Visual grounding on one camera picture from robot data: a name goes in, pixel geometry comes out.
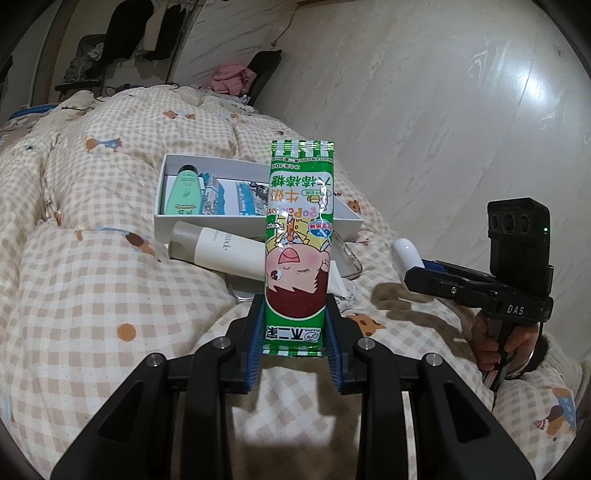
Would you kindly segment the person's right hand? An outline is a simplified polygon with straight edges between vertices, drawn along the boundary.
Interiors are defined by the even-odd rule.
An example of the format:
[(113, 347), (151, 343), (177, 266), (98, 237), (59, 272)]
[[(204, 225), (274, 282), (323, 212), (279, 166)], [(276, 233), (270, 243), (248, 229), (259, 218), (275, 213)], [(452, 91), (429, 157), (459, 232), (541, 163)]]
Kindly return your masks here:
[[(501, 361), (498, 342), (488, 334), (489, 319), (479, 312), (472, 325), (472, 338), (469, 344), (481, 371), (493, 371)], [(538, 324), (516, 326), (505, 342), (504, 351), (512, 354), (508, 373), (515, 375), (528, 365), (539, 337)]]

